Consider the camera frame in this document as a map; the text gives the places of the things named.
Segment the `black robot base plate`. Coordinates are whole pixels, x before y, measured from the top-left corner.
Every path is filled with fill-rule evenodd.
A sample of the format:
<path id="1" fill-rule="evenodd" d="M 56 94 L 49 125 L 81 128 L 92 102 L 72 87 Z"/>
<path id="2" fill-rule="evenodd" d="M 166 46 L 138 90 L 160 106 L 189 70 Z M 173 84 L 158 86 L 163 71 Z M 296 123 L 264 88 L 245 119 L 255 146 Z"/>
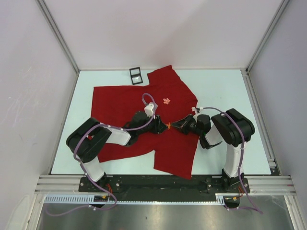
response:
<path id="1" fill-rule="evenodd" d="M 80 179 L 78 191 L 81 193 L 99 193 L 107 190 L 116 198 L 150 198 L 165 197 L 167 199 L 180 199 L 188 195 L 199 197 L 203 194 L 222 194 L 235 196 L 239 199 L 244 193 L 249 193 L 249 183 L 243 178 L 243 190 L 222 191 L 219 187 L 207 186 L 206 180 L 221 178 L 220 175 L 193 175 L 191 179 L 184 179 L 173 175 L 107 175 L 104 179 L 92 184 L 87 177 Z M 238 204 L 227 203 L 230 207 Z"/>

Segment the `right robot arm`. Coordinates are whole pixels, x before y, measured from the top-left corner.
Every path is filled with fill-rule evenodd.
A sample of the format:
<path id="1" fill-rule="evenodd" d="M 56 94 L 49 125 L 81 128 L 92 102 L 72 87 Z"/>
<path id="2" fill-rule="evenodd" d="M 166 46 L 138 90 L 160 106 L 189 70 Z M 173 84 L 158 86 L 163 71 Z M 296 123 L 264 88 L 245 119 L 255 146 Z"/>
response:
<path id="1" fill-rule="evenodd" d="M 193 107 L 194 115 L 171 123 L 179 132 L 187 135 L 193 133 L 199 136 L 204 149 L 211 149 L 223 141 L 226 147 L 226 162 L 222 168 L 221 178 L 212 178 L 205 181 L 207 186 L 220 187 L 222 191 L 233 192 L 243 190 L 244 173 L 242 169 L 245 144 L 255 133 L 253 123 L 232 108 L 210 117 L 201 113 L 201 108 Z"/>

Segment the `red t-shirt garment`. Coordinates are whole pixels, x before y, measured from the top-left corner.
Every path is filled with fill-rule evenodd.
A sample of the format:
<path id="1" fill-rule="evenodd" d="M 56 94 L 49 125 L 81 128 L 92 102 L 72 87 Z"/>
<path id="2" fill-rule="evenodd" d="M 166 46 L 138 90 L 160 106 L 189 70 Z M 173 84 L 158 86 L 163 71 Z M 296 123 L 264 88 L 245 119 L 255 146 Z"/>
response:
<path id="1" fill-rule="evenodd" d="M 191 108 L 197 105 L 196 96 L 172 66 L 157 69 L 147 76 L 147 86 L 95 87 L 91 116 L 104 124 L 122 127 L 136 112 L 144 110 L 144 93 L 152 96 L 145 96 L 145 99 L 148 102 L 155 101 L 158 105 L 156 114 L 160 115 L 165 124 L 186 117 L 191 113 Z M 170 104 L 164 104 L 164 98 L 169 98 Z M 189 180 L 198 139 L 193 133 L 185 135 L 172 127 L 162 134 L 142 134 L 130 147 L 106 144 L 98 154 L 98 159 L 100 162 L 120 160 L 141 156 L 153 150 L 154 169 Z"/>

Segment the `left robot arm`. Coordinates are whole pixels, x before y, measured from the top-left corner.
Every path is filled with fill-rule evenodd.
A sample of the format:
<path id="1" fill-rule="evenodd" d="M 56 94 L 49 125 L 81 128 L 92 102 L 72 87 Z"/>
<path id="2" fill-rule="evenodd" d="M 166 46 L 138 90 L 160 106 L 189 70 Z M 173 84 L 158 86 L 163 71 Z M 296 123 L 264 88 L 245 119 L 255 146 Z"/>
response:
<path id="1" fill-rule="evenodd" d="M 106 173 L 98 160 L 104 145 L 131 146 L 144 133 L 162 134 L 166 130 L 167 125 L 159 115 L 148 116 L 140 111 L 123 127 L 106 125 L 90 117 L 67 137 L 66 145 L 88 177 L 89 186 L 99 192 L 106 186 Z"/>

